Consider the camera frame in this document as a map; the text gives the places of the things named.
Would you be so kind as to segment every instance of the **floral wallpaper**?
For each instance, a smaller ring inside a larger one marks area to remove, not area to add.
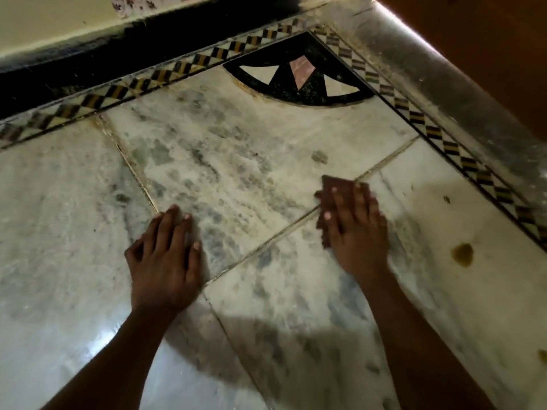
[[[114,9],[120,17],[144,16],[154,10],[163,10],[192,0],[112,0]]]

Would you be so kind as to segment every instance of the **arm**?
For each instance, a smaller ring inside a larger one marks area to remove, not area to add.
[[[154,355],[178,312],[195,299],[200,285],[200,245],[185,264],[187,216],[159,213],[147,232],[125,252],[133,281],[132,311],[111,342],[43,410],[137,409]]]
[[[378,201],[366,200],[364,187],[356,184],[355,213],[333,189],[337,210],[325,213],[325,220],[334,255],[355,277],[370,304],[401,408],[493,410],[486,394],[407,299],[389,270],[387,221]]]

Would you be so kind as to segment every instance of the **black inlay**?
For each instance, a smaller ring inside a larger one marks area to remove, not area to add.
[[[298,2],[211,0],[138,21],[92,50],[0,73],[0,120],[287,19]]]
[[[291,70],[291,61],[305,56],[315,70],[298,90]],[[266,67],[278,65],[272,80],[265,84],[240,66]],[[224,67],[239,81],[264,95],[308,106],[337,106],[360,102],[374,96],[365,83],[353,74],[336,56],[317,41],[310,33],[302,33],[276,44],[264,47],[256,52],[236,58],[224,64]],[[326,95],[323,75],[341,83],[359,88],[359,91],[342,96]]]

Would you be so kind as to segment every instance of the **marble floor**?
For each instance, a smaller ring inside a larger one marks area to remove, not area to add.
[[[0,408],[38,408],[113,337],[130,311],[123,251],[171,203],[196,218],[207,283],[142,408],[399,408],[366,299],[315,229],[322,174],[370,183],[393,272],[495,405],[543,408],[544,249],[402,111],[297,59],[247,72],[264,90],[292,71],[335,106],[216,66],[1,151]]]

